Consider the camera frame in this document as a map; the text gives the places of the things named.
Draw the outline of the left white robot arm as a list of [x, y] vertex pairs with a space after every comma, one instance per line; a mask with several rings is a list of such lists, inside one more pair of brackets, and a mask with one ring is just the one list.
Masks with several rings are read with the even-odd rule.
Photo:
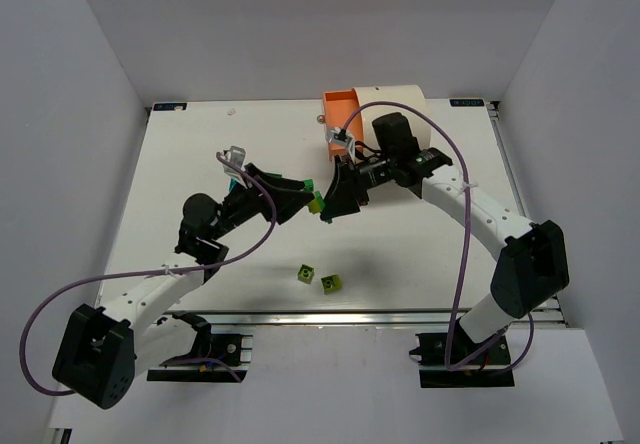
[[172, 306], [207, 283], [226, 260], [223, 236], [257, 215], [282, 224], [314, 199], [309, 180], [286, 179], [252, 164], [245, 171], [223, 201], [204, 193], [185, 201], [174, 253], [159, 275], [144, 277], [99, 307], [83, 304], [73, 311], [54, 362], [55, 380], [110, 409], [152, 367], [213, 362], [208, 321]]

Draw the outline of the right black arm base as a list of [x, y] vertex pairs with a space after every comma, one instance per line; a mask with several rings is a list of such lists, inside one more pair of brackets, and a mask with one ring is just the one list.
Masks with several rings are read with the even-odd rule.
[[423, 389], [512, 388], [515, 386], [511, 354], [507, 340], [501, 337], [473, 360], [451, 371], [445, 366], [447, 333], [417, 334], [417, 346], [409, 357], [418, 365], [420, 387]]

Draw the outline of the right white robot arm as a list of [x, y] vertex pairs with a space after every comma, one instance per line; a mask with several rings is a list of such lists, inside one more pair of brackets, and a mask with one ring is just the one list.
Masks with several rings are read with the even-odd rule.
[[344, 149], [333, 158], [334, 174], [324, 196], [324, 222], [355, 214], [368, 192], [388, 182], [410, 190], [463, 228], [463, 247], [476, 239], [496, 262], [488, 294], [464, 315], [456, 315], [447, 338], [481, 346], [512, 322], [529, 314], [569, 283], [564, 234], [551, 220], [535, 223], [509, 211], [471, 184], [462, 158], [423, 148], [399, 112], [372, 123], [377, 149], [360, 153], [362, 143], [344, 127], [327, 130], [327, 140]]

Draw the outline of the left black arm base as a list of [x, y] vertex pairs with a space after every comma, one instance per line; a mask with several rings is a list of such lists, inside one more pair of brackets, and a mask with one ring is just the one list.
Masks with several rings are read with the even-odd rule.
[[166, 357], [146, 374], [148, 382], [242, 383], [252, 359], [253, 336], [215, 330], [204, 317], [179, 311], [160, 318], [155, 326], [184, 327], [185, 352]]

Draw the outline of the lime square lego brick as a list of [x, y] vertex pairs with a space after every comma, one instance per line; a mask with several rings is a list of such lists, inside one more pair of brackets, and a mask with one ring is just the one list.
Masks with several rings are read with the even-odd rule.
[[314, 279], [314, 275], [315, 269], [313, 267], [302, 264], [297, 272], [297, 279], [300, 282], [310, 284]]
[[307, 208], [311, 214], [320, 214], [325, 207], [322, 194], [319, 191], [314, 192], [314, 198], [307, 204]]
[[321, 278], [323, 293], [325, 295], [337, 292], [342, 289], [342, 281], [336, 274]]

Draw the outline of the small green lego brick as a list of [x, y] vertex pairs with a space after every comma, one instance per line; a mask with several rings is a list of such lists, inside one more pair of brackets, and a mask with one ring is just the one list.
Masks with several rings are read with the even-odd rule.
[[314, 181], [312, 179], [305, 179], [303, 181], [303, 183], [304, 183], [304, 190], [306, 192], [313, 192], [314, 191], [315, 186], [314, 186]]

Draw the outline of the orange drawer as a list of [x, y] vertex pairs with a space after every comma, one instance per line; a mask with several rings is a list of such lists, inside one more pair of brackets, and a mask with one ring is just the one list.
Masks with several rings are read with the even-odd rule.
[[[342, 128], [347, 118], [359, 107], [359, 100], [355, 89], [327, 91], [322, 96], [323, 125], [326, 132], [336, 127]], [[363, 123], [360, 115], [356, 116], [348, 127], [355, 140], [364, 142]], [[332, 162], [334, 156], [344, 155], [346, 149], [334, 143], [327, 142], [329, 161]]]

